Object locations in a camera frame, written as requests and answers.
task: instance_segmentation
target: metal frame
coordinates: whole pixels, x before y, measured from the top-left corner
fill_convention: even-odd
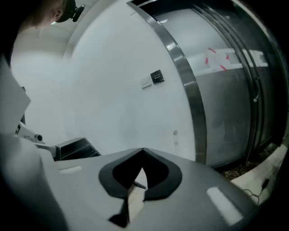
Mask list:
[[[207,153],[207,126],[203,101],[196,78],[181,48],[166,28],[148,13],[131,1],[127,4],[137,12],[155,31],[163,45],[167,48],[183,83],[191,109],[193,129],[195,133],[196,161],[205,164]]]
[[[286,100],[287,100],[287,105],[288,105],[289,104],[289,69],[287,66],[286,57],[283,54],[283,52],[281,51],[281,49],[279,48],[279,44],[277,43],[274,35],[269,30],[266,29],[264,23],[262,23],[259,20],[259,18],[250,9],[247,8],[246,5],[241,3],[239,0],[231,0],[231,1],[234,4],[236,4],[238,7],[243,9],[256,22],[256,24],[260,27],[261,31],[267,37],[273,50],[277,54],[277,58],[279,60],[280,67],[281,67],[282,72],[283,72],[284,81],[286,83]],[[286,119],[286,126],[285,126],[285,130],[284,130],[284,137],[283,137],[282,144],[289,147],[289,110],[287,110],[286,118],[287,118]]]
[[[231,39],[229,40],[231,45],[238,46],[241,52],[237,52],[238,49],[235,48],[236,50],[236,55],[239,56],[239,59],[241,56],[244,57],[243,54],[243,49],[247,51],[247,54],[249,58],[251,59],[251,62],[253,64],[253,71],[251,71],[251,68],[249,68],[248,63],[243,64],[243,66],[247,65],[247,71],[249,73],[250,81],[248,81],[248,84],[251,84],[252,87],[248,86],[249,90],[252,90],[252,96],[251,99],[253,102],[251,103],[251,111],[252,111],[252,118],[251,118],[251,127],[250,127],[250,135],[249,135],[249,141],[248,145],[246,148],[246,161],[249,158],[249,155],[252,153],[252,151],[258,152],[259,146],[261,143],[261,136],[262,136],[262,131],[263,131],[263,125],[264,125],[264,95],[263,95],[263,90],[262,86],[260,84],[260,78],[258,71],[256,69],[256,64],[254,62],[254,59],[247,49],[245,43],[240,39],[240,36],[238,35],[237,31],[229,24],[227,23],[221,15],[219,15],[215,10],[210,8],[209,6],[203,4],[204,6],[204,11],[209,14],[217,24],[221,25],[222,28],[224,28],[228,35],[231,36]]]

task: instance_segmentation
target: white wall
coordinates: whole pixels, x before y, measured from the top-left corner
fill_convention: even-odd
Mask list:
[[[86,137],[101,154],[148,147],[195,159],[190,108],[177,70],[125,0],[97,14],[71,59],[63,61],[64,51],[65,44],[23,35],[12,58],[13,73],[32,100],[27,125],[47,144]],[[165,81],[141,89],[140,78],[158,69]]]
[[[66,44],[39,38],[30,31],[19,35],[14,45],[11,68],[31,103],[25,111],[26,125],[43,135],[43,141],[56,145],[67,140],[59,104],[62,57]]]
[[[119,0],[89,26],[76,46],[64,93],[65,129],[102,154],[155,148],[195,159],[190,109],[177,70],[152,28]],[[165,81],[141,89],[161,69]],[[173,131],[178,130],[175,150]]]

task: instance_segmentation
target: wall switch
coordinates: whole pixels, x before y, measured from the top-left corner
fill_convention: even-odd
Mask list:
[[[157,71],[153,72],[152,74],[150,74],[150,76],[151,76],[154,84],[164,81],[161,70],[157,70]]]
[[[140,79],[141,88],[147,88],[152,85],[149,76],[143,77]]]

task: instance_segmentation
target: metal trim strip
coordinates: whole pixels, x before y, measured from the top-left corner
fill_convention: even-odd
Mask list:
[[[255,97],[255,89],[253,87],[253,81],[254,81],[254,76],[253,73],[251,72],[250,65],[248,63],[248,60],[245,57],[245,54],[242,51],[241,44],[238,43],[238,39],[234,34],[231,34],[229,31],[227,31],[227,28],[224,27],[218,20],[216,20],[212,15],[207,13],[204,9],[201,7],[192,4],[192,9],[196,13],[198,13],[200,16],[204,17],[209,23],[211,23],[218,31],[220,31],[220,34],[224,37],[224,39],[230,44],[231,47],[234,48],[235,54],[237,58],[240,60],[240,62],[243,65],[243,70],[246,78],[246,82],[248,85],[248,90],[249,90],[249,96],[250,99],[250,108],[251,108],[251,126],[250,126],[250,134],[248,138],[248,144],[246,148],[246,155],[248,156],[247,153],[250,153],[254,142],[255,142],[255,137],[256,137],[256,131],[257,131],[257,117],[258,117],[258,108],[257,104],[253,102],[253,98]]]
[[[203,101],[196,78],[181,48],[160,22],[132,2],[127,4],[155,31],[167,48],[183,83],[189,101],[195,133],[196,162],[205,164],[207,153],[207,126]]]
[[[142,3],[142,4],[139,4],[138,7],[141,7],[141,6],[143,6],[143,5],[147,5],[148,3],[155,2],[155,1],[157,1],[157,0],[149,0],[149,1],[146,1],[146,2],[144,2],[144,3]]]

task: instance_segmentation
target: stainless steel door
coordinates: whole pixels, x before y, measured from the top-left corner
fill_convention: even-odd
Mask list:
[[[261,82],[262,89],[262,127],[258,137],[258,143],[254,148],[270,140],[274,135],[274,123],[277,108],[275,107],[276,80],[280,78],[280,66],[278,58],[269,43],[268,38],[256,22],[241,8],[234,5],[234,11],[216,10],[216,13],[223,17],[234,28],[246,47],[252,51],[256,60],[255,68]]]
[[[206,164],[218,166],[245,155],[251,126],[245,74],[232,47],[191,9],[155,17],[176,40],[200,88],[207,124]]]

